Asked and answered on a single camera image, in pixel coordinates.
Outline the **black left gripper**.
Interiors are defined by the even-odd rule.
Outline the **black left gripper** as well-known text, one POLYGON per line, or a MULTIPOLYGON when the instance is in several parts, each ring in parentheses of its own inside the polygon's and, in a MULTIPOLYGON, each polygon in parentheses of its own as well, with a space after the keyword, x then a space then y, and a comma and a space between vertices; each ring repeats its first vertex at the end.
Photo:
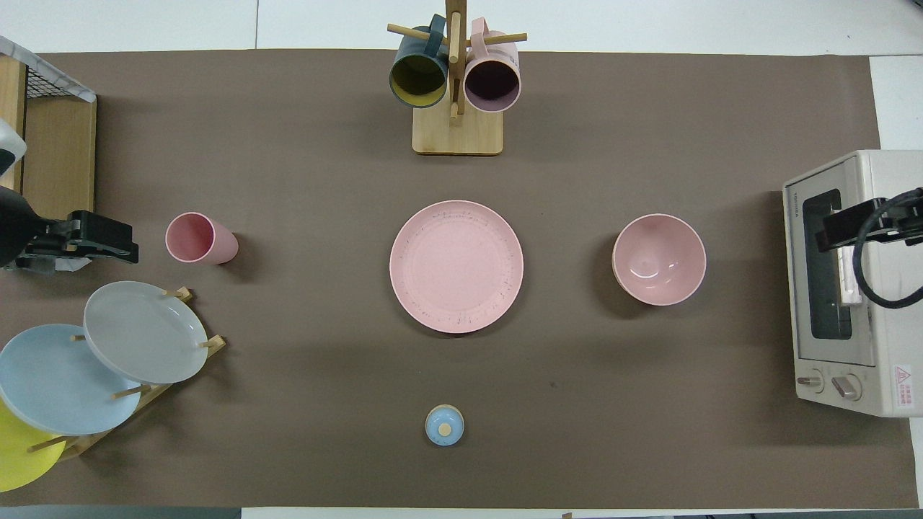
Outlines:
POLYGON ((133 228, 86 210, 65 220, 45 220, 40 233, 21 252, 23 270, 81 270, 94 259, 139 262, 133 228))

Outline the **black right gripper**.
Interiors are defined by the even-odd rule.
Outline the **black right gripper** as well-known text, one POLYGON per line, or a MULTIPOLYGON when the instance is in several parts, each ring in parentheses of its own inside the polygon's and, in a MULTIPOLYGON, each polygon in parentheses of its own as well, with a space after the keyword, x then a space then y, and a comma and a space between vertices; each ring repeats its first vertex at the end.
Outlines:
POLYGON ((871 198, 842 210, 840 217, 839 211, 832 211, 820 222, 821 229, 816 233, 818 252, 854 246, 866 223, 870 224, 866 240, 903 241, 909 247, 920 245, 921 190, 910 190, 893 198, 871 198))

